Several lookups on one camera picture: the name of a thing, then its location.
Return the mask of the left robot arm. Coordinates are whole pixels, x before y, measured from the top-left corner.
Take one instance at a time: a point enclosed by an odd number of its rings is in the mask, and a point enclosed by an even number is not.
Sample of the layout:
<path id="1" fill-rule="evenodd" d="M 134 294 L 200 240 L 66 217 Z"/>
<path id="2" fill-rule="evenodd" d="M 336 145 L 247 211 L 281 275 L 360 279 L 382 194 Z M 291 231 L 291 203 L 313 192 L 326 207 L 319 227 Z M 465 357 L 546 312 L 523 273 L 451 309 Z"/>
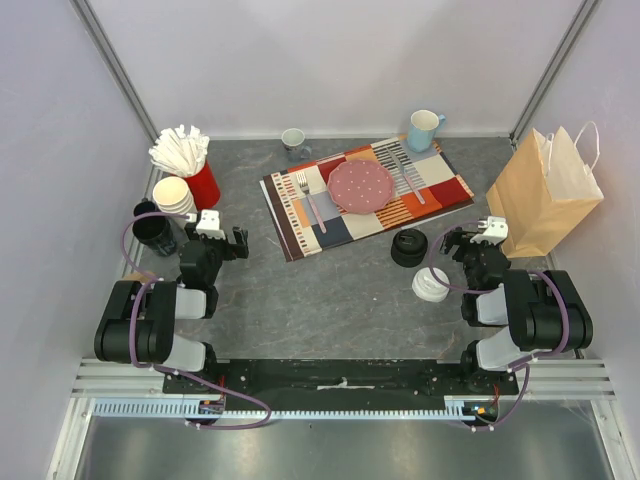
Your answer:
<path id="1" fill-rule="evenodd" d="M 215 286 L 225 261 L 249 256 L 248 231 L 235 227 L 234 242 L 191 231 L 178 250 L 180 275 L 142 292 L 134 280 L 115 283 L 94 337 L 94 353 L 105 362 L 129 364 L 130 348 L 140 363 L 162 364 L 178 346 L 178 319 L 210 319 L 219 293 Z"/>

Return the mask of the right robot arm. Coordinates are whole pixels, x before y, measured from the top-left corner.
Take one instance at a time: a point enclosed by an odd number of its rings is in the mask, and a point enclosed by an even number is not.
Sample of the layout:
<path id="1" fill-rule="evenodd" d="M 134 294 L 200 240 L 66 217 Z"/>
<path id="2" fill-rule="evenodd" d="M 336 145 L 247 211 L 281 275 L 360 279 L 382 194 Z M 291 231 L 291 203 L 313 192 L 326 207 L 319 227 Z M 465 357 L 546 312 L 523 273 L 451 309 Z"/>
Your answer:
<path id="1" fill-rule="evenodd" d="M 461 355 L 458 381 L 473 394 L 493 383 L 494 372 L 585 349 L 593 339 L 591 316 L 569 274 L 513 269 L 501 251 L 506 237 L 506 221 L 489 217 L 474 231 L 457 225 L 437 240 L 439 251 L 462 265 L 467 285 L 452 286 L 440 273 L 436 282 L 462 294 L 461 315 L 469 326 L 497 330 Z"/>

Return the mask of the black lid stack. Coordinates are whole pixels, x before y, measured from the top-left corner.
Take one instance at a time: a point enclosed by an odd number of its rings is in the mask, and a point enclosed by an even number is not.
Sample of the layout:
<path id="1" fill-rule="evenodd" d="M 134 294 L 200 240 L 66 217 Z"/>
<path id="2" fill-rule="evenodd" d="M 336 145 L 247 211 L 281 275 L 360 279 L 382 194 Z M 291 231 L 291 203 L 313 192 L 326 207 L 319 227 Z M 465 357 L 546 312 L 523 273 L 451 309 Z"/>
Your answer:
<path id="1" fill-rule="evenodd" d="M 400 230 L 392 239 L 391 258 L 399 266 L 413 268 L 421 264 L 428 251 L 428 239 L 420 230 Z"/>

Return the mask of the white lid stack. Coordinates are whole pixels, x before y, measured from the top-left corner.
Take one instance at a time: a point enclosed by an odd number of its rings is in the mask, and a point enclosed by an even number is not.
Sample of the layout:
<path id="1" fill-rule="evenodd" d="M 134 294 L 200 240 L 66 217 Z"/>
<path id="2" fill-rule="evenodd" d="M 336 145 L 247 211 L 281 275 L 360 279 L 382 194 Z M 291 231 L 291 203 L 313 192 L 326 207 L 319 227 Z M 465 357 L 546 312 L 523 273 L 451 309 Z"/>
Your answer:
<path id="1" fill-rule="evenodd" d="M 422 268 L 416 272 L 412 280 L 412 290 L 418 298 L 431 303 L 442 302 L 449 292 L 449 288 L 439 283 L 429 268 Z"/>

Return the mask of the red straw holder cup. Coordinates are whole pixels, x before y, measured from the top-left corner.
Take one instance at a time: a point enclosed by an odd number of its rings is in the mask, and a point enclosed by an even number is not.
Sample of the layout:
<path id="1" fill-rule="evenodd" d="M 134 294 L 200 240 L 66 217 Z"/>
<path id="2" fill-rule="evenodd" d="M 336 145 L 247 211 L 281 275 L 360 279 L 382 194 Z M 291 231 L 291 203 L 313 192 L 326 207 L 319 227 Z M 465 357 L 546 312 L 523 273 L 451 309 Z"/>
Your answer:
<path id="1" fill-rule="evenodd" d="M 197 210 L 213 209 L 219 202 L 221 192 L 207 161 L 195 175 L 183 180 L 189 186 Z"/>

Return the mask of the black plastic cup stack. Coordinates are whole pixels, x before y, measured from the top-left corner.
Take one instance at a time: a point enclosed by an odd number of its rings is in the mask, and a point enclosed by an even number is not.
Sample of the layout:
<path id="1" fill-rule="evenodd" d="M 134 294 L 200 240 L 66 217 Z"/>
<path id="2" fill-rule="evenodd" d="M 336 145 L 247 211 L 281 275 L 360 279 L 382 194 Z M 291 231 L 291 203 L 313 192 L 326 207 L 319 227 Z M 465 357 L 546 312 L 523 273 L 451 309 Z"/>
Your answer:
<path id="1" fill-rule="evenodd" d="M 132 232 L 141 244 L 158 256 L 168 257 L 177 251 L 170 221 L 165 216 L 156 214 L 136 220 L 132 225 Z"/>

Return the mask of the patchwork placemat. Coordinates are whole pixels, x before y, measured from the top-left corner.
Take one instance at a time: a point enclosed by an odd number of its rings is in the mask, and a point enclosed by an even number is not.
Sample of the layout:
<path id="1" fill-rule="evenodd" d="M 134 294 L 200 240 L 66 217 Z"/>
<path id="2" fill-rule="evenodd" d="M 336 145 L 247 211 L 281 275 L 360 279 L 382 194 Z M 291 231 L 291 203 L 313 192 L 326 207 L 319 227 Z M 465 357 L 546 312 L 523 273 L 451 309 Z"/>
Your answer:
<path id="1" fill-rule="evenodd" d="M 260 186 L 289 261 L 420 224 L 474 197 L 438 144 L 416 153 L 403 136 L 271 173 Z"/>

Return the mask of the white paper cup stack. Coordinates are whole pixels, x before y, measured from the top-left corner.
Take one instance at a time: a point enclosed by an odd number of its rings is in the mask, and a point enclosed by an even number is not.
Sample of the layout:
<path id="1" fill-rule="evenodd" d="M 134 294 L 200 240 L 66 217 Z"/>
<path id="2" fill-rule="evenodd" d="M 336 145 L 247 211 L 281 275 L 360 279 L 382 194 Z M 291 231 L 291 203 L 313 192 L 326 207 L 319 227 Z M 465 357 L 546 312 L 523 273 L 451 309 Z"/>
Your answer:
<path id="1" fill-rule="evenodd" d="M 195 200 L 187 182 L 177 176 L 159 180 L 152 191 L 152 199 L 162 212 L 196 213 Z"/>

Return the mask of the dark blue mug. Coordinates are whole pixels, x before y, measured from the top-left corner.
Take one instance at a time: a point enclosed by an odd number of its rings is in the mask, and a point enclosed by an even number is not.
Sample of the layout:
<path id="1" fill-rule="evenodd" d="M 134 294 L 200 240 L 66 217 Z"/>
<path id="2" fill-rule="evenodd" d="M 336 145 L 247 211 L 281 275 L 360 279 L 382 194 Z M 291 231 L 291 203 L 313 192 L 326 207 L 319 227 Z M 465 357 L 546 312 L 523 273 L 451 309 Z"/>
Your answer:
<path id="1" fill-rule="evenodd" d="M 133 215 L 135 217 L 146 214 L 153 213 L 157 211 L 157 206 L 155 203 L 147 198 L 143 198 L 138 204 L 135 205 L 133 209 Z"/>

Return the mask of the cardboard cup carrier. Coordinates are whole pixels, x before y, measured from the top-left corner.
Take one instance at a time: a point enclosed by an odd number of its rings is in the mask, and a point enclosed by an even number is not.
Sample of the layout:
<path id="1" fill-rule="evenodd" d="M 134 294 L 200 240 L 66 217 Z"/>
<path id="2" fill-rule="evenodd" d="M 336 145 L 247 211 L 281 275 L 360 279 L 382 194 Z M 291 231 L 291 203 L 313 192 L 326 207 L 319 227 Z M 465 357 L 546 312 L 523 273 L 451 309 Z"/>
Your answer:
<path id="1" fill-rule="evenodd" d="M 139 282 L 141 284 L 147 283 L 149 281 L 155 281 L 156 280 L 156 276 L 151 273 L 151 272 L 137 272 L 134 271 L 130 274 L 125 275 L 124 277 L 122 277 L 123 281 L 135 281 L 135 282 Z"/>

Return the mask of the brown paper bag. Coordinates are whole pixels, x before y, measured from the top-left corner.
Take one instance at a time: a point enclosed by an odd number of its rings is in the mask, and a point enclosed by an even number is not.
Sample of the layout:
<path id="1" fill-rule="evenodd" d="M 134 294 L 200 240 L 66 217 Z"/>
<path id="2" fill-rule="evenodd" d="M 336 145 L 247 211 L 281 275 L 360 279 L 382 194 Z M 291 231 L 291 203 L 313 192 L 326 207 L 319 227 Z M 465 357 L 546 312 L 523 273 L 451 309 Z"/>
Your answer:
<path id="1" fill-rule="evenodd" d="M 593 174 L 599 158 L 593 121 L 575 138 L 562 127 L 530 130 L 486 194 L 491 214 L 508 225 L 506 257 L 548 255 L 604 199 Z"/>

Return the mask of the white wrapped straws bundle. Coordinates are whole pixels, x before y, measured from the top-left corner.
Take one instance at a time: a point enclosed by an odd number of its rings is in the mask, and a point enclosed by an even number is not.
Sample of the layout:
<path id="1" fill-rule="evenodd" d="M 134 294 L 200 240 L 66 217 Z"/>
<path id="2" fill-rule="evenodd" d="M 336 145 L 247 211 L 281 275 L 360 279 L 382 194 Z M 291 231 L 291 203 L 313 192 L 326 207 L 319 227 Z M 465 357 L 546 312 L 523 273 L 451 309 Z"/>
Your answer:
<path id="1" fill-rule="evenodd" d="M 149 149 L 151 163 L 166 173 L 192 177 L 205 165 L 209 142 L 210 138 L 195 126 L 189 131 L 184 125 L 163 129 Z"/>

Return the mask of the pink dotted plate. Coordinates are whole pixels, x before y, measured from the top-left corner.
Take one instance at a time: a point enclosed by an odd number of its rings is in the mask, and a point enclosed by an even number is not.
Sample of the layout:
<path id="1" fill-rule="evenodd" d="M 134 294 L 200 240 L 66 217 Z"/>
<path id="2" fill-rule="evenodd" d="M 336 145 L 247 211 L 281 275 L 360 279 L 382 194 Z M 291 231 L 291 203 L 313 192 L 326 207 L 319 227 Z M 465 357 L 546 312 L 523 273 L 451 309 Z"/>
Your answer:
<path id="1" fill-rule="evenodd" d="M 366 215 L 383 209 L 395 194 L 390 172 L 370 160 L 350 160 L 329 175 L 327 190 L 334 203 L 352 214 Z"/>

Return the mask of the small grey patterned mug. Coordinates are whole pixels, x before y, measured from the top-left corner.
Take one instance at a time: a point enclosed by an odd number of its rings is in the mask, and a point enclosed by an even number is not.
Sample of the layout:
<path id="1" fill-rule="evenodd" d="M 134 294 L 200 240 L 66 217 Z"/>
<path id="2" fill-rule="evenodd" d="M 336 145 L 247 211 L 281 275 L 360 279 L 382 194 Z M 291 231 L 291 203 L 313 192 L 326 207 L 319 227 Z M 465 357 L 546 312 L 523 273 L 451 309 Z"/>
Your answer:
<path id="1" fill-rule="evenodd" d="M 306 144 L 304 132 L 298 128 L 289 128 L 281 135 L 281 142 L 291 162 L 307 161 L 311 157 L 312 149 Z"/>

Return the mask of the light blue mug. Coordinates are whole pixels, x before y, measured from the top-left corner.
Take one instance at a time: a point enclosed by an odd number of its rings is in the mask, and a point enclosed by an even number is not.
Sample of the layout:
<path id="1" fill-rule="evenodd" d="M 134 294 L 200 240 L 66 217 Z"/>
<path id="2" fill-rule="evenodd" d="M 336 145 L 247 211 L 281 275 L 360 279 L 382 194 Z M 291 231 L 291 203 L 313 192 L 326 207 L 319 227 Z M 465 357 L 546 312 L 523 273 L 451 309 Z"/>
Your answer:
<path id="1" fill-rule="evenodd" d="M 436 136 L 438 129 L 446 122 L 444 114 L 436 114 L 429 110 L 418 110 L 410 117 L 410 127 L 407 136 L 409 148 L 416 153 L 428 150 Z"/>

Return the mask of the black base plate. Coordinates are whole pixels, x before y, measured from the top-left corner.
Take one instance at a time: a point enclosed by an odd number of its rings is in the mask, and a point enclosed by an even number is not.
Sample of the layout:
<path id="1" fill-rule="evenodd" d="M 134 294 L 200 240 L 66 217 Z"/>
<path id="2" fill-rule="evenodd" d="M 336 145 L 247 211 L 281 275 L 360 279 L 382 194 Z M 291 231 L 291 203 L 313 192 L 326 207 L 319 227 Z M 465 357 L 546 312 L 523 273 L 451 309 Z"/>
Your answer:
<path id="1" fill-rule="evenodd" d="M 437 408 L 446 396 L 519 393 L 512 374 L 427 359 L 219 360 L 198 376 L 271 409 Z"/>

